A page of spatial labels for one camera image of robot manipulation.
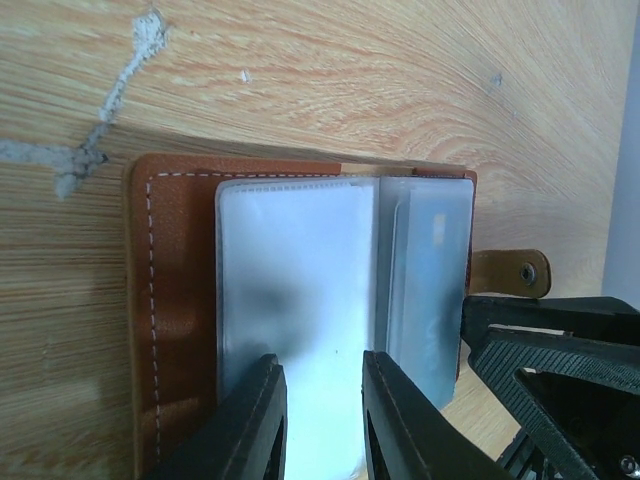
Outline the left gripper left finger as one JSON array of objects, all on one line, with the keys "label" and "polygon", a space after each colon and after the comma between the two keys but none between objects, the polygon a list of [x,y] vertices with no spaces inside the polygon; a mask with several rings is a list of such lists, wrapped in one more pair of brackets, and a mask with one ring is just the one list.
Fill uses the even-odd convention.
[{"label": "left gripper left finger", "polygon": [[287,385],[274,354],[252,365],[215,414],[149,473],[151,479],[282,479]]}]

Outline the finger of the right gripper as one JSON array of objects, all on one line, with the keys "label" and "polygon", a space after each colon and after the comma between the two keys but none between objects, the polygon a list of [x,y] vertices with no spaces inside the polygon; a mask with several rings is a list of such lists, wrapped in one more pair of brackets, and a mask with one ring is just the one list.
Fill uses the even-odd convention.
[{"label": "finger of the right gripper", "polygon": [[462,339],[475,347],[491,325],[558,330],[581,339],[639,344],[639,311],[614,297],[467,297],[462,309]]},{"label": "finger of the right gripper", "polygon": [[526,330],[469,333],[469,364],[565,479],[639,457],[639,349]]}]

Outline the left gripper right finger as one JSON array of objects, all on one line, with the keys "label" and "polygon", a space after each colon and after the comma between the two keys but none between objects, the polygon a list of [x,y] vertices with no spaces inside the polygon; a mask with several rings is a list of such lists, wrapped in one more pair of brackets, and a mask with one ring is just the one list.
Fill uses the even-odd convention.
[{"label": "left gripper right finger", "polygon": [[384,352],[366,351],[362,370],[370,479],[509,479],[460,434]]}]

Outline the brown leather card holder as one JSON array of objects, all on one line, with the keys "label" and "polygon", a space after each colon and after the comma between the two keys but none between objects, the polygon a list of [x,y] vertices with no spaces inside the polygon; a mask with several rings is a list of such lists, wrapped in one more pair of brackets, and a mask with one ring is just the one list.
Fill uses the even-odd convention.
[{"label": "brown leather card holder", "polygon": [[475,180],[443,164],[146,154],[124,180],[134,475],[142,478],[218,405],[213,201],[220,183],[395,175]]}]

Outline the blue card from holder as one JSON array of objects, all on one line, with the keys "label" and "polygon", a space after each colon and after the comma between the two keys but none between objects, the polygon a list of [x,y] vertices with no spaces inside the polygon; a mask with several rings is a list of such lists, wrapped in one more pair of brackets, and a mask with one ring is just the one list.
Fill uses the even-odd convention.
[{"label": "blue card from holder", "polygon": [[396,208],[387,352],[438,409],[455,389],[471,218],[461,200]]}]

